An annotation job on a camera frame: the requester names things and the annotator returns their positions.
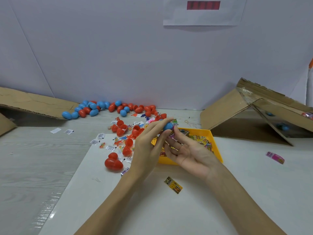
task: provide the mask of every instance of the forearm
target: forearm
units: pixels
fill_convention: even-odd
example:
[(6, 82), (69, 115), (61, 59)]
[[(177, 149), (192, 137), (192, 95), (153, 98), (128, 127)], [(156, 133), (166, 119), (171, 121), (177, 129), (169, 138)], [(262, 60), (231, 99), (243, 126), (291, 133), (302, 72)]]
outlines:
[(286, 235), (222, 164), (206, 183), (239, 235)]
[(129, 170), (107, 199), (87, 219), (74, 235), (110, 235), (142, 179)]

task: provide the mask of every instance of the tabletop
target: tabletop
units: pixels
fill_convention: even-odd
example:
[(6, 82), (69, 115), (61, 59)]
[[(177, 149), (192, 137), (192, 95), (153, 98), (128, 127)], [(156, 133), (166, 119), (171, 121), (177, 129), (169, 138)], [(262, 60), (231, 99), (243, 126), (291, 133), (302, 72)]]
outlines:
[[(176, 118), (180, 127), (201, 128), (201, 111), (159, 112)], [(108, 111), (71, 121), (27, 113), (13, 116), (19, 127), (0, 138), (0, 234), (39, 234), (90, 149), (89, 142), (98, 133), (111, 133), (107, 128), (117, 116)], [(138, 118), (123, 120), (131, 124)], [(61, 131), (50, 133), (56, 127)], [(67, 129), (74, 132), (65, 134)], [(291, 139), (294, 147), (217, 137), (215, 141), (225, 166), (284, 231), (309, 234), (313, 229), (312, 139)], [(268, 151), (281, 155), (285, 163), (266, 157)]]

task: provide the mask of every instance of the yellow plastic tray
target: yellow plastic tray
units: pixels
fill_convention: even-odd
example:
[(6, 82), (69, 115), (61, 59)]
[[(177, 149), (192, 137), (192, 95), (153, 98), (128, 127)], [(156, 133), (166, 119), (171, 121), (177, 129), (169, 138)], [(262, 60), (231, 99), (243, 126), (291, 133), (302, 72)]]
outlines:
[[(221, 154), (219, 153), (219, 150), (216, 146), (216, 143), (214, 141), (213, 135), (210, 130), (196, 129), (196, 128), (179, 128), (179, 129), (188, 130), (190, 135), (199, 135), (199, 136), (206, 137), (206, 139), (209, 140), (210, 143), (212, 143), (212, 151), (214, 152), (214, 155), (217, 157), (218, 160), (220, 160), (221, 163), (223, 163), (223, 158), (221, 157)], [(155, 145), (156, 138), (154, 138), (151, 143)], [(159, 163), (178, 165), (177, 163), (173, 162), (170, 158), (168, 158), (165, 154), (160, 155)]]

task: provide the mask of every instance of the hand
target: hand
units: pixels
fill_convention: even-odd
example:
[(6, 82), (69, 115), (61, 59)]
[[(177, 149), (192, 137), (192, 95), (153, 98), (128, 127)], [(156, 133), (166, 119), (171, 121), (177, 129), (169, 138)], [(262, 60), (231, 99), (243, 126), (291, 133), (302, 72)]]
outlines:
[(207, 150), (197, 141), (184, 135), (179, 131), (177, 126), (174, 127), (174, 138), (167, 137), (168, 144), (177, 150), (171, 148), (164, 143), (165, 153), (172, 161), (176, 162), (189, 173), (199, 177), (202, 180), (207, 180), (212, 172), (215, 172), (217, 167), (221, 165), (216, 156)]
[(136, 138), (135, 151), (131, 167), (129, 171), (145, 179), (156, 166), (161, 149), (165, 142), (165, 139), (170, 135), (171, 130), (165, 130), (160, 134), (155, 146), (151, 144), (153, 138), (155, 138), (164, 126), (171, 122), (173, 118), (166, 118), (161, 121), (155, 121), (149, 124), (149, 126)]

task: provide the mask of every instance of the white table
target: white table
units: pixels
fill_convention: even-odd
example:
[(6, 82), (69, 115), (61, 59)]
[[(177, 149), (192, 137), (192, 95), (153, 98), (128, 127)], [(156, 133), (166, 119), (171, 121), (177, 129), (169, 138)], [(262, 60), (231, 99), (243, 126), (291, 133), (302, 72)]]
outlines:
[[(160, 110), (160, 112), (177, 118), (181, 127), (200, 128), (200, 111)], [(45, 126), (47, 124), (41, 127), (20, 127), (0, 138), (1, 234), (27, 234), (26, 231), (29, 234), (38, 234), (39, 229), (28, 229), (34, 227), (30, 225), (31, 222), (37, 221), (35, 218), (45, 207), (42, 202), (48, 201), (47, 197), (49, 198), (51, 193), (59, 196), (63, 192), (89, 149), (89, 141), (98, 133), (109, 133), (107, 126), (116, 116), (117, 113), (102, 112), (93, 118), (65, 122), (62, 126), (59, 122), (49, 119), (47, 124), (53, 123), (52, 127)], [(123, 120), (132, 123), (137, 119), (127, 117)], [(21, 124), (38, 126), (42, 123), (36, 120)], [(61, 127), (62, 131), (57, 134), (49, 133), (57, 126)], [(75, 132), (71, 135), (64, 134), (63, 131), (69, 128)], [(291, 139), (295, 147), (227, 138), (215, 138), (215, 141), (225, 166), (287, 234), (311, 233), (313, 204), (309, 198), (313, 192), (312, 139)], [(267, 151), (281, 155), (285, 159), (284, 165), (266, 157)], [(74, 175), (55, 209), (56, 213), (53, 213), (53, 217), (45, 223), (41, 234), (55, 234), (59, 229), (61, 234), (66, 234), (64, 231), (67, 231), (68, 226), (79, 227), (79, 223), (89, 217), (98, 203), (105, 199), (118, 182), (119, 175), (113, 177), (114, 174), (106, 172), (103, 168), (104, 174), (89, 174), (96, 170), (87, 169), (88, 165), (84, 161), (80, 165), (83, 170), (78, 169)], [(164, 179), (169, 175), (183, 186), (179, 195), (164, 184)], [(92, 180), (91, 177), (96, 177), (101, 182)], [(88, 185), (90, 188), (80, 190), (81, 197), (77, 198), (85, 204), (78, 207), (77, 201), (67, 198), (67, 195), (70, 194), (72, 186), (79, 188), (82, 185)], [(193, 202), (186, 203), (188, 198)], [(180, 207), (171, 212), (168, 210), (168, 201), (174, 205), (177, 203)], [(75, 210), (75, 216), (69, 217), (65, 210), (58, 210), (58, 206), (63, 207), (61, 203), (69, 204), (66, 211)], [(147, 231), (143, 230), (143, 227), (147, 226), (151, 229), (149, 234), (158, 234), (162, 231), (162, 226), (165, 226), (167, 234), (191, 232), (197, 234), (197, 231), (206, 229), (208, 225), (212, 229), (207, 232), (208, 234), (235, 234), (228, 218), (202, 182), (188, 175), (180, 167), (159, 165), (137, 196), (132, 198), (119, 233), (147, 234)]]

